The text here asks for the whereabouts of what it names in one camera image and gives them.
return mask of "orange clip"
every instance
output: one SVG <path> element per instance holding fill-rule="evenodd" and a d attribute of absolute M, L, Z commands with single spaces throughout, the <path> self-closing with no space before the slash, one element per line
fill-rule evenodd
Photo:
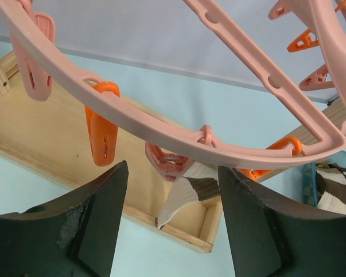
<path fill-rule="evenodd" d="M 112 82 L 101 82 L 92 87 L 98 92 L 111 91 L 120 97 L 119 88 Z M 93 162 L 97 166 L 108 166 L 115 157 L 118 126 L 96 114 L 85 106 L 88 136 L 90 139 Z"/>
<path fill-rule="evenodd" d="M 299 141 L 296 137 L 285 137 L 281 140 L 277 141 L 276 143 L 269 146 L 267 149 L 282 149 L 286 147 L 289 143 L 292 143 L 294 145 L 294 148 L 292 150 L 292 156 L 298 156 L 302 154 L 302 143 Z M 244 175 L 249 177 L 252 180 L 256 180 L 263 175 L 271 172 L 271 169 L 239 169 Z"/>
<path fill-rule="evenodd" d="M 342 9 L 345 6 L 346 6 L 346 0 L 344 2 L 342 2 L 341 4 L 339 4 L 335 8 L 334 11 L 338 12 L 340 9 Z M 315 40 L 313 40 L 311 38 L 310 33 L 311 33 L 311 30 L 307 29 L 305 32 L 303 32 L 301 35 L 299 35 L 287 47 L 288 52 L 297 52 L 297 51 L 301 51 L 301 50 L 305 50 L 305 49 L 309 49 L 309 48 L 313 48 L 313 47 L 319 46 L 318 39 L 315 38 Z"/>

